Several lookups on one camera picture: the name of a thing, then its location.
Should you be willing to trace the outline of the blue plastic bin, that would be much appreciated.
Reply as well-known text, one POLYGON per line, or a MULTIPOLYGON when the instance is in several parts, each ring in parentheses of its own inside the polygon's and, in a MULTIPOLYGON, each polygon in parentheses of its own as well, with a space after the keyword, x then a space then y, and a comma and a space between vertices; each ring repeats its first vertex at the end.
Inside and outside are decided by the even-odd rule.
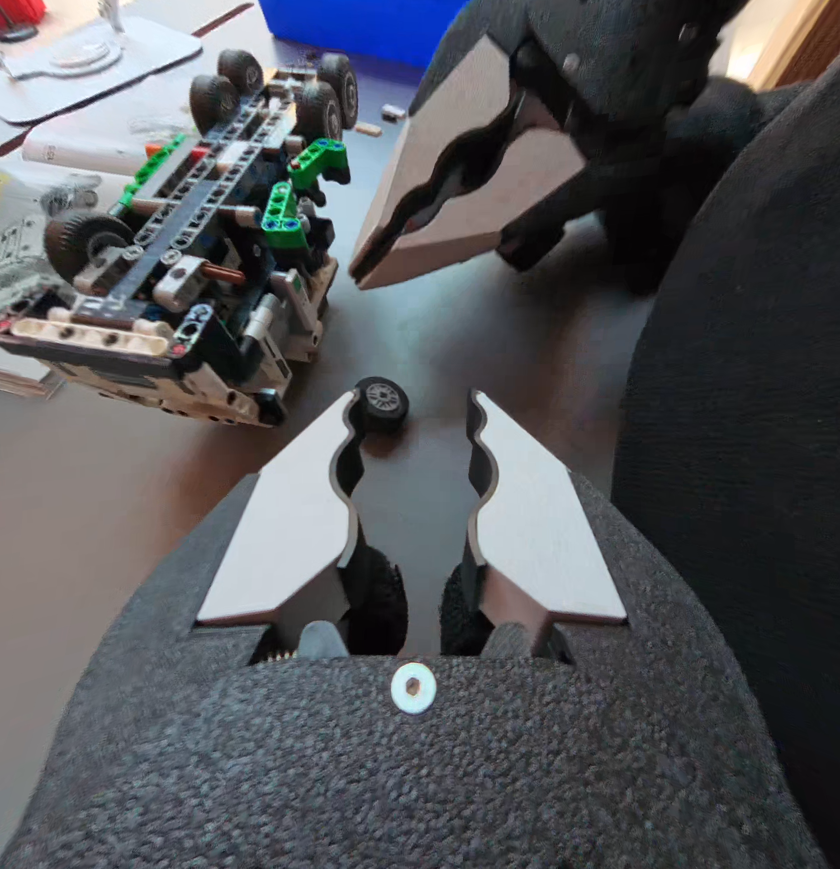
POLYGON ((464 1, 261 1, 274 37, 424 68, 464 1))

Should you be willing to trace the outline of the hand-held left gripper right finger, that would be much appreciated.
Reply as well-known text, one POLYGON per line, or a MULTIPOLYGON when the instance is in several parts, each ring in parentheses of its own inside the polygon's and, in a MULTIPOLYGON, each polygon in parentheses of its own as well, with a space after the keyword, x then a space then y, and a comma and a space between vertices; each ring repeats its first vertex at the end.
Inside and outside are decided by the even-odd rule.
POLYGON ((469 609, 493 627, 521 626, 530 642, 556 624, 627 624, 568 467, 476 388, 466 433, 477 496, 462 556, 469 609))

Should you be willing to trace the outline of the black lego wheel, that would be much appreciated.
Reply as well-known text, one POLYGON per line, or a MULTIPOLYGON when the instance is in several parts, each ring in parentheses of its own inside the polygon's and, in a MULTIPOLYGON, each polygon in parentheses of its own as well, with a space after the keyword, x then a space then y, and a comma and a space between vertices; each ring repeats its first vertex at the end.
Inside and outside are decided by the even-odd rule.
POLYGON ((403 429, 408 418, 409 399, 397 383, 372 375, 358 381, 356 389, 366 433, 394 435, 403 429))

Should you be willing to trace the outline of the white metal sign stand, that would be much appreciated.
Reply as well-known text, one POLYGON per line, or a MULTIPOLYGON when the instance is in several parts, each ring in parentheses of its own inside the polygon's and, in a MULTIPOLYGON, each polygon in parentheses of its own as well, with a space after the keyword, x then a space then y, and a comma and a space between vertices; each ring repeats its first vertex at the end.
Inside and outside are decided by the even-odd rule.
POLYGON ((0 49, 0 120, 32 126, 197 56, 198 38, 99 2, 99 17, 49 47, 0 49))

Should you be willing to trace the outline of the person's black clothing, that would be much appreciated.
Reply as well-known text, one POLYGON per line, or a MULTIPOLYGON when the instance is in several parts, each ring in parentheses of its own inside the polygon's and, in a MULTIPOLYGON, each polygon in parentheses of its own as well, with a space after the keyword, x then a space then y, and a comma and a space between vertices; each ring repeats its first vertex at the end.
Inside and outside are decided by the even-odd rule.
POLYGON ((612 501, 726 637, 840 867, 840 54, 794 94, 664 275, 612 501))

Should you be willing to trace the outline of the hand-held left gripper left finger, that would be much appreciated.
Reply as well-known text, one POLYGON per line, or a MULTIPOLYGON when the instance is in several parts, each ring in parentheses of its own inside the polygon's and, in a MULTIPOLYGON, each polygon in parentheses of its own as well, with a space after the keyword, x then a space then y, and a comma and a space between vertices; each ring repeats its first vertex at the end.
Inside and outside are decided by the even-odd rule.
POLYGON ((273 626, 298 639, 338 623, 364 594, 364 540, 352 494, 364 473, 361 394, 349 390, 271 459, 200 606, 202 627, 273 626))

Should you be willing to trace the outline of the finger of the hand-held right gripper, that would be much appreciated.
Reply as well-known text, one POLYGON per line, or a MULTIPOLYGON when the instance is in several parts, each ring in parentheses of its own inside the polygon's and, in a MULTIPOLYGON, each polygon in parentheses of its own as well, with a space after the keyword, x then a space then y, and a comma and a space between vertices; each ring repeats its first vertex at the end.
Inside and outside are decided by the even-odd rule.
POLYGON ((436 228, 428 223, 412 233, 403 230, 435 201, 449 171, 463 160, 461 150, 472 149, 489 129, 509 128, 501 118, 510 99, 509 54, 483 35, 404 123, 356 239, 351 278, 412 279, 498 244, 498 229, 459 238, 469 228, 464 216, 449 216, 436 228))
MULTIPOLYGON (((501 122, 509 123, 505 132, 489 129, 472 149, 459 152, 463 160, 449 171, 435 201, 419 211, 403 234, 428 223, 435 228, 447 224, 449 216, 464 216, 469 228, 457 236, 473 237, 482 230, 498 229, 501 239, 496 248, 508 225, 585 168, 586 160, 573 138, 543 103, 509 103, 501 122)), ((370 290, 412 279, 353 280, 358 288, 370 290)))

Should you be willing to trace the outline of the lego truck chassis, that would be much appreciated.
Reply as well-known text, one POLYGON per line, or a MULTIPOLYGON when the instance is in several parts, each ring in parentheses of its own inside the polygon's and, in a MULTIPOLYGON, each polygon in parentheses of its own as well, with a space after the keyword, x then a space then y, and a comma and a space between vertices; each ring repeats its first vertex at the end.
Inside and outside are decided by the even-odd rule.
POLYGON ((100 396, 265 429, 314 360, 338 271, 319 180, 351 180, 343 53, 267 76, 242 49, 189 93, 197 136, 149 156, 107 211, 45 225, 53 276, 0 311, 0 350, 100 396))

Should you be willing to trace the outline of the lego instruction booklet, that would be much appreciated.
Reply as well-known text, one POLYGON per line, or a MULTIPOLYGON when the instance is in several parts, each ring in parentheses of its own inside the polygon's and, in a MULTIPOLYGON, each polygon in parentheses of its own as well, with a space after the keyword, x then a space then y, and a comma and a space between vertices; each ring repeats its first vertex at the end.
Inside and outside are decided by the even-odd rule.
POLYGON ((69 166, 47 166, 0 158, 0 320, 25 317, 23 302, 54 286, 59 300, 72 305, 74 277, 107 248, 154 244, 143 232, 151 212, 137 210, 133 196, 168 196, 175 177, 187 171, 195 132, 147 134, 147 161, 132 150, 132 177, 97 173, 107 152, 82 150, 69 166))

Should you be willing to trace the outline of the wooden wall panel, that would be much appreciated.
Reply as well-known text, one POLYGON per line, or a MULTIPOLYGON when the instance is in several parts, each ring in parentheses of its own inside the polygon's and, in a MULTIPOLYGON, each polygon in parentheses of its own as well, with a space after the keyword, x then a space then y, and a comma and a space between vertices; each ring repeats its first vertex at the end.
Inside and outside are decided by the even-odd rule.
POLYGON ((781 87, 820 77, 840 54, 840 1, 829 1, 799 41, 773 84, 781 87))

